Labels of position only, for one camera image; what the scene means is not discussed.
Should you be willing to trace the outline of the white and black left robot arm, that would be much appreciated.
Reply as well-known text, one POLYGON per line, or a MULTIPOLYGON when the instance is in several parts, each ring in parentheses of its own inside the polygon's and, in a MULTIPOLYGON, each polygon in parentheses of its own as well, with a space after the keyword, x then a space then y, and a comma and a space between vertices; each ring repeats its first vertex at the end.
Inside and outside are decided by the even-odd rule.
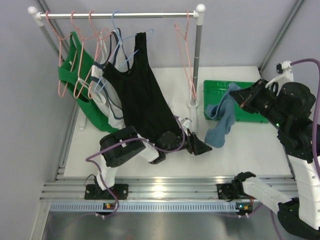
POLYGON ((187 150, 199 156, 212 148, 198 139, 189 129, 180 128, 179 135, 166 131, 156 143, 142 137, 133 126, 104 136, 99 141, 100 151, 87 157, 85 161, 96 166, 98 173, 94 183, 85 186, 86 200, 125 200, 129 186, 116 184, 115 177, 120 166, 134 157, 139 157, 151 165, 161 163, 166 154, 187 150))

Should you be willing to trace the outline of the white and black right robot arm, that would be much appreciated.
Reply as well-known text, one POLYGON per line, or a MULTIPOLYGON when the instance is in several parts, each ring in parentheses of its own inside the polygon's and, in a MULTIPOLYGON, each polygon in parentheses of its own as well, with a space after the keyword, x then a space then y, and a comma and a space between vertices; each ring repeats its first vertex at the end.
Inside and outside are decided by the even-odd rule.
POLYGON ((231 195, 235 199, 254 197, 277 215, 288 233, 318 240, 320 177, 314 164, 320 158, 320 126, 309 118, 316 97, 302 83, 286 82, 276 91, 267 84, 267 80, 259 79, 230 95, 242 110, 261 114, 277 129, 294 172, 298 197, 274 189, 249 171, 233 178, 231 195))

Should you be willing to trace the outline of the blue tank top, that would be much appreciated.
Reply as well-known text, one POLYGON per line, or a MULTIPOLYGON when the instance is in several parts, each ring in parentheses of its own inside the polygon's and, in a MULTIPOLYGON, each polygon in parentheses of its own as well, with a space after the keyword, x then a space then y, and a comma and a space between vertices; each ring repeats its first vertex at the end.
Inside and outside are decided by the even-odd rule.
POLYGON ((214 147, 222 148, 225 144, 225 136, 230 133, 232 125, 236 122, 235 101, 230 92, 240 90, 235 83, 230 83, 218 104, 208 104, 205 114, 211 120, 218 120, 214 128, 206 132, 205 143, 214 147))

